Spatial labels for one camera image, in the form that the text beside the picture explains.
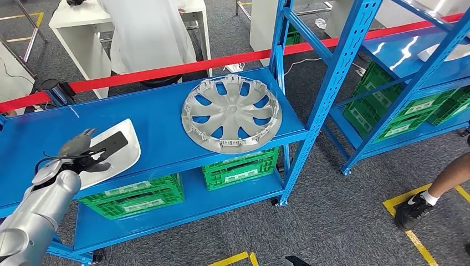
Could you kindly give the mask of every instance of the black sneaker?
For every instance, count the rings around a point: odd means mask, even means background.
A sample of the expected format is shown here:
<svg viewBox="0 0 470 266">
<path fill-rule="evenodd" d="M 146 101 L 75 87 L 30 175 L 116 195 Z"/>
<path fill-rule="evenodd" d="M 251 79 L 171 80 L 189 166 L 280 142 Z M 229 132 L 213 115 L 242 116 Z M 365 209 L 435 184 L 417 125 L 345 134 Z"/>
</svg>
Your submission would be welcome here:
<svg viewBox="0 0 470 266">
<path fill-rule="evenodd" d="M 421 196 L 424 191 L 412 196 L 400 204 L 395 214 L 395 224 L 403 231 L 412 230 L 421 221 L 421 218 L 433 208 Z"/>
</svg>

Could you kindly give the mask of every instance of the gray carpet floor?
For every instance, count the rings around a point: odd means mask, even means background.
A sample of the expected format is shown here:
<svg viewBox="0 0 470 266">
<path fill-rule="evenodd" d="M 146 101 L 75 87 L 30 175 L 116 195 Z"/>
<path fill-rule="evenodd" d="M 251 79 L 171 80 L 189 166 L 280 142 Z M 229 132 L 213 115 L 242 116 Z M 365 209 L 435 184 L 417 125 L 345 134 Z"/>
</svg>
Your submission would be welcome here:
<svg viewBox="0 0 470 266">
<path fill-rule="evenodd" d="M 212 57 L 251 51 L 249 20 L 234 16 L 234 1 L 206 0 Z M 38 39 L 29 64 L 38 73 L 37 84 L 48 78 L 74 81 L 83 77 L 48 27 L 58 0 L 28 0 L 31 13 L 44 12 L 41 30 L 49 39 Z M 0 17 L 20 14 L 12 0 L 0 0 Z M 323 36 L 315 18 L 303 16 L 314 32 Z M 23 19 L 0 21 L 0 33 L 7 39 L 26 37 L 31 28 Z M 198 36 L 191 33 L 198 57 Z M 23 54 L 26 42 L 12 43 Z M 285 57 L 285 68 L 310 53 Z M 363 67 L 367 63 L 357 58 Z M 246 69 L 259 67 L 248 63 Z M 302 120 L 306 120 L 323 79 L 321 61 L 293 67 L 285 77 L 287 97 Z M 351 67 L 337 101 L 351 95 L 360 77 Z M 185 75 L 186 80 L 203 78 L 203 71 Z M 110 95 L 141 90 L 139 84 L 112 88 Z M 91 92 L 77 101 L 94 99 Z M 291 145 L 294 152 L 296 144 Z M 142 238 L 105 248 L 101 265 L 208 265 L 242 251 L 255 252 L 260 265 L 283 265 L 283 256 L 297 255 L 311 265 L 427 265 L 408 237 L 399 231 L 382 202 L 431 182 L 445 165 L 468 152 L 457 132 L 393 150 L 360 161 L 345 177 L 344 162 L 331 141 L 321 135 L 313 147 L 286 207 L 259 202 L 210 218 L 184 224 Z M 463 187 L 470 191 L 470 183 Z M 456 191 L 449 191 L 436 209 L 415 230 L 416 235 L 439 265 L 470 265 L 463 245 L 470 242 L 470 203 Z M 71 244 L 74 237 L 76 203 L 60 225 L 59 235 Z M 43 265 L 76 265 L 47 255 Z M 234 265 L 250 265 L 248 261 Z"/>
</svg>

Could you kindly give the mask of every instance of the person in white coat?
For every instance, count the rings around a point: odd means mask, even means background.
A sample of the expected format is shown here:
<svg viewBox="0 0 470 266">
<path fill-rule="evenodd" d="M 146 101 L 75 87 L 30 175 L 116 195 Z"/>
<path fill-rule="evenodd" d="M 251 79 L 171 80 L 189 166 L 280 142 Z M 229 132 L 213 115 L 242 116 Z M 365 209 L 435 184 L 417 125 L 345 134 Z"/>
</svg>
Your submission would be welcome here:
<svg viewBox="0 0 470 266">
<path fill-rule="evenodd" d="M 112 69 L 125 74 L 196 61 L 183 0 L 99 0 L 115 26 Z"/>
</svg>

